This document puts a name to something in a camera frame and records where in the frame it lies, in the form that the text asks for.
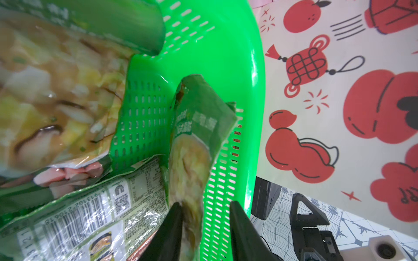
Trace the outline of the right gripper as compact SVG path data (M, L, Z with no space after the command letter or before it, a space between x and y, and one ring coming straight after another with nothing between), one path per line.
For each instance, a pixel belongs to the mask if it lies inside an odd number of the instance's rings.
M308 214L297 213L300 203L308 208ZM293 248L299 251L300 261L343 261L332 232L318 229L330 225L329 219L303 194L292 196L290 225Z

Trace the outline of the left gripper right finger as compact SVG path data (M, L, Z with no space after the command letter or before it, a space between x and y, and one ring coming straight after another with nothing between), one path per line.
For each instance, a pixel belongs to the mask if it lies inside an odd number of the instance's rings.
M237 201L230 203L230 233L234 261L278 260L262 241Z

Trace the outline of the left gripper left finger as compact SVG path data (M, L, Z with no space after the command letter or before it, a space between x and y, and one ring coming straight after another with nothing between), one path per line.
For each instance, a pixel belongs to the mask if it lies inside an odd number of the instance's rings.
M182 206L174 203L139 261L178 261L182 240L184 214Z

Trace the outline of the white red paper bag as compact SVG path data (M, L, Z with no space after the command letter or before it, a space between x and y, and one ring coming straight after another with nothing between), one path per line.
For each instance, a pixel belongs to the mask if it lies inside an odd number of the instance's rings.
M258 176L418 234L417 1L264 1Z

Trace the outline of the green noodle sauce packet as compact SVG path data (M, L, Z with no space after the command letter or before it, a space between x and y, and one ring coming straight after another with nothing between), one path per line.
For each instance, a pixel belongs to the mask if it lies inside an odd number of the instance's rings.
M204 191L222 146L236 127L234 103L224 102L202 75L183 78L173 100L169 204L184 214L181 261L192 261L202 238Z

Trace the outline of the orange mushroom soup packet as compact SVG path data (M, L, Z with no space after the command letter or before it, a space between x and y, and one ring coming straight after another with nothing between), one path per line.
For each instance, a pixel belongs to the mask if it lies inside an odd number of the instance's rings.
M100 179L129 62L164 38L156 1L2 1L1 195Z

